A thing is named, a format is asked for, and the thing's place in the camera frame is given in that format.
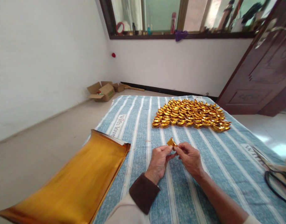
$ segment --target finger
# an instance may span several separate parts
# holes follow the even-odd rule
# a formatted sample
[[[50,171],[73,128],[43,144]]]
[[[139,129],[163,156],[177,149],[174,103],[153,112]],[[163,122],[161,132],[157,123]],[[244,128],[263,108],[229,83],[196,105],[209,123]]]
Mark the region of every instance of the finger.
[[[161,151],[164,151],[165,150],[165,148],[167,148],[168,146],[167,145],[165,145],[165,146],[159,146],[159,147],[157,147],[157,148],[159,148]]]
[[[175,154],[167,155],[166,161],[169,162],[169,160],[173,159],[175,157]]]
[[[174,149],[175,149],[175,151],[177,152],[177,154],[179,155],[180,158],[183,159],[185,156],[187,156],[181,148],[175,146]]]
[[[173,149],[173,146],[168,146],[168,147],[166,147],[166,148],[163,150],[163,152],[164,152],[166,155],[168,155],[168,154],[172,151],[172,149]]]
[[[178,147],[181,148],[183,151],[186,150],[186,151],[188,151],[188,152],[197,150],[197,149],[195,149],[193,146],[191,146],[191,145],[190,145],[189,143],[187,143],[187,142],[179,143],[179,144],[178,144]]]

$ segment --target blue striped fabric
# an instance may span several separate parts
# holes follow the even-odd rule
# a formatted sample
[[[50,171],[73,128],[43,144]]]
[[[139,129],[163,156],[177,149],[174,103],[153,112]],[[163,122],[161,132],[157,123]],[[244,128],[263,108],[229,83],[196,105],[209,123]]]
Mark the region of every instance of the blue striped fabric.
[[[120,114],[125,114],[118,138],[131,143],[131,150],[121,166],[93,223],[104,223],[115,205],[128,193],[136,178],[145,172],[152,149],[166,145],[173,136],[176,143],[189,142],[200,151],[205,171],[249,214],[261,223],[286,223],[286,203],[277,198],[264,181],[264,169],[242,147],[260,149],[271,162],[280,158],[227,112],[231,129],[216,133],[210,128],[194,129],[169,126],[152,128],[158,108],[172,97],[120,96],[114,100],[97,130],[110,134]],[[181,96],[213,104],[207,97]],[[159,182],[161,191],[149,213],[151,223],[218,223],[217,215],[205,194],[189,175],[181,160],[172,159]]]

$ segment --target folded gold paper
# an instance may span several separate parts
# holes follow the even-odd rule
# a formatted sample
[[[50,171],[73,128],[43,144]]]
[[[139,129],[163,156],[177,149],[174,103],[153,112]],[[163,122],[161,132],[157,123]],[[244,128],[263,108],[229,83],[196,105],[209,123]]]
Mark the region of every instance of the folded gold paper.
[[[223,109],[216,104],[204,104],[202,101],[169,100],[167,104],[158,109],[152,123],[153,128],[167,128],[170,125],[179,127],[208,128],[216,132],[230,129],[230,121],[225,121]]]
[[[15,223],[91,223],[131,146],[111,138],[92,130],[48,183],[0,215]]]
[[[169,141],[167,141],[167,145],[172,145],[172,146],[177,146],[177,144],[174,142],[173,137],[171,137],[169,139]]]

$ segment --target stack of gold paper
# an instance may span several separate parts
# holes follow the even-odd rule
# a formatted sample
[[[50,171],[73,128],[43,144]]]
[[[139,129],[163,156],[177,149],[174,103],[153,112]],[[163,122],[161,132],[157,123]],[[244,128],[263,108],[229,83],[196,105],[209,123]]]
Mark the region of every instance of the stack of gold paper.
[[[209,128],[215,132],[223,132],[230,129],[229,121],[225,121],[225,115],[216,104],[203,104],[202,101],[169,100],[156,113],[152,122],[153,128],[167,128],[170,125],[179,127]]]

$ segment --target door handle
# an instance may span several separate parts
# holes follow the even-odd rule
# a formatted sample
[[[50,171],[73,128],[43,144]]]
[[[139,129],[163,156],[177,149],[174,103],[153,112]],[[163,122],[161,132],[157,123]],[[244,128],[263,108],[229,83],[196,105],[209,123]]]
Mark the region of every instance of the door handle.
[[[261,35],[257,43],[255,44],[255,49],[259,48],[262,45],[262,43],[267,39],[269,33],[279,31],[279,30],[286,30],[286,27],[283,27],[283,26],[274,27],[276,22],[277,22],[277,18],[272,19],[270,21],[269,25],[267,26],[267,28],[265,29],[265,31],[263,32],[263,34]]]
[[[286,27],[276,26],[276,27],[273,27],[272,29],[267,30],[267,31],[269,31],[269,32],[275,32],[275,31],[278,31],[278,30],[286,30]]]

